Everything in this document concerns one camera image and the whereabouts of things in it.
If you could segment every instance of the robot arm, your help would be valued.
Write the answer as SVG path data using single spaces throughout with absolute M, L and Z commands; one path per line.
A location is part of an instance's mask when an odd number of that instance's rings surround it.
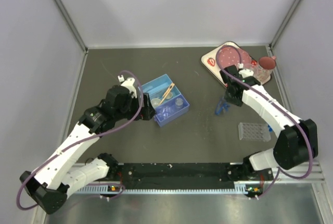
M 112 129 L 121 119 L 131 119 L 139 108 L 134 86 L 135 79 L 119 77 L 121 85 L 109 89 L 106 98 L 92 108 L 87 109 L 79 119 L 67 139 L 52 154 L 59 155 L 47 166 L 42 168 L 25 186 L 27 193 L 48 213 L 57 211 L 75 191 L 87 184 L 104 178 L 113 168 L 114 159 L 111 155 L 101 154 L 91 163 L 80 169 L 69 172 L 80 156 L 100 137 L 92 138 L 66 150 L 75 142 L 91 138 Z M 149 95 L 144 93 L 144 105 L 135 120 L 150 120 L 155 115 Z M 21 182 L 31 173 L 25 171 Z
M 220 71 L 223 81 L 227 84 L 227 91 L 224 96 L 226 101 L 237 106 L 242 106 L 243 103 L 250 106 L 271 126 L 278 137 L 274 148 L 244 158 L 244 169 L 247 174 L 278 166 L 288 170 L 305 161 L 309 161 L 305 140 L 294 122 L 286 115 L 289 115 L 298 123 L 306 133 L 313 158 L 318 155 L 317 126 L 311 119 L 303 121 L 301 118 L 291 114 L 273 99 L 264 87 L 260 85 L 260 82 L 247 71 L 238 71 L 236 66 L 229 66 L 224 70 L 256 90 L 255 92 L 245 87 L 227 76 L 223 71 Z

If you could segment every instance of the white wall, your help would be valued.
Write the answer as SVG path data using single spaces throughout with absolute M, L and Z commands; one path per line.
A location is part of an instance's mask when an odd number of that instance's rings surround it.
M 16 208 L 19 177 L 60 143 L 83 53 L 52 0 L 0 0 L 0 223 Z M 24 192 L 24 206 L 33 201 Z
M 269 43 L 293 0 L 62 0 L 89 47 Z
M 294 112 L 318 126 L 319 161 L 333 192 L 333 0 L 303 0 L 275 47 Z

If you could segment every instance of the pink plate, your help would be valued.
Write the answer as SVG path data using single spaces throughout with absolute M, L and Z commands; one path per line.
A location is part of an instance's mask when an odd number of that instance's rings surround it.
M 250 64 L 252 58 L 250 55 L 241 48 L 238 48 L 243 64 Z M 239 55 L 233 47 L 224 47 L 217 52 L 216 62 L 220 68 L 226 68 L 230 65 L 236 65 L 240 63 Z

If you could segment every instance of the gray cable track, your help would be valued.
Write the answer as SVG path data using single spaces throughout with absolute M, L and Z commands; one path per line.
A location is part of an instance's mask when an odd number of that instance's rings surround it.
M 234 189 L 129 189 L 124 194 L 247 194 L 245 184 L 236 184 Z M 76 194 L 114 194 L 107 185 L 89 185 L 76 191 Z

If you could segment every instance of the blue container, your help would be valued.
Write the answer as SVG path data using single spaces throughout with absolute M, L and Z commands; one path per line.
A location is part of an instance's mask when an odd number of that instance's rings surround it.
M 150 100 L 154 98 L 162 99 L 171 83 L 169 76 L 164 74 L 142 85 L 142 89 L 144 93 L 149 94 Z M 160 127 L 188 112 L 189 109 L 189 103 L 176 86 L 173 87 L 171 93 L 172 97 L 170 99 L 165 99 L 160 106 L 155 108 L 156 115 L 154 118 Z

